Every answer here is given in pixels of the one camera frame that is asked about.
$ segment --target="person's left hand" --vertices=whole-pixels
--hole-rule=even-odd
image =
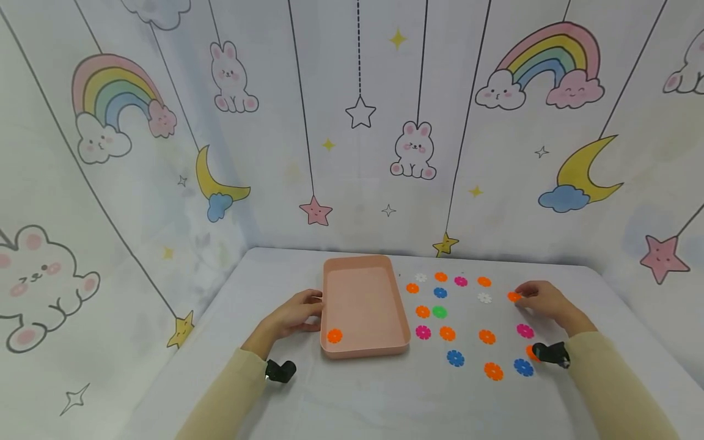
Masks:
[[[322,292],[307,289],[293,295],[262,321],[274,332],[276,339],[292,335],[295,332],[319,332],[320,321],[308,323],[311,316],[318,316],[322,312]]]

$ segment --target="pink star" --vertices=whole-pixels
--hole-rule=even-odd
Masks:
[[[658,284],[665,281],[669,272],[689,272],[689,266],[674,254],[677,251],[677,240],[677,236],[674,236],[665,241],[658,241],[655,237],[646,235],[648,253],[641,260],[641,264],[653,271]]]
[[[308,224],[319,223],[327,226],[327,215],[330,214],[332,208],[329,206],[321,206],[318,200],[313,196],[308,205],[301,205],[301,209],[308,213]]]

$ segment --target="yellow moon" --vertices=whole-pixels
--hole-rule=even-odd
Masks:
[[[560,168],[560,172],[558,173],[558,185],[572,185],[577,189],[581,189],[589,196],[589,203],[606,199],[611,194],[614,194],[623,183],[616,184],[612,187],[599,187],[589,178],[589,168],[591,168],[592,162],[594,162],[594,159],[601,150],[615,137],[616,136],[609,136],[599,139],[575,151]]]
[[[196,159],[196,178],[198,179],[198,186],[200,186],[203,195],[206,199],[209,199],[213,194],[227,194],[232,197],[232,201],[246,198],[251,190],[250,187],[228,187],[227,185],[217,183],[215,179],[213,179],[208,169],[208,147],[209,145],[204,146],[198,152],[198,158]]]

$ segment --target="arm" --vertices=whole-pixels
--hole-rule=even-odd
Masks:
[[[569,373],[602,440],[674,440],[672,424],[611,341],[547,281],[516,288],[516,305],[554,319],[570,339]]]
[[[274,310],[238,348],[183,425],[177,440],[235,438],[239,425],[264,391],[266,358],[274,343],[299,330],[316,332],[322,293],[305,290]]]

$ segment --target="pink tray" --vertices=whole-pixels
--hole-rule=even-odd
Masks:
[[[389,257],[331,258],[322,271],[320,346],[328,358],[385,356],[408,349],[410,329]]]

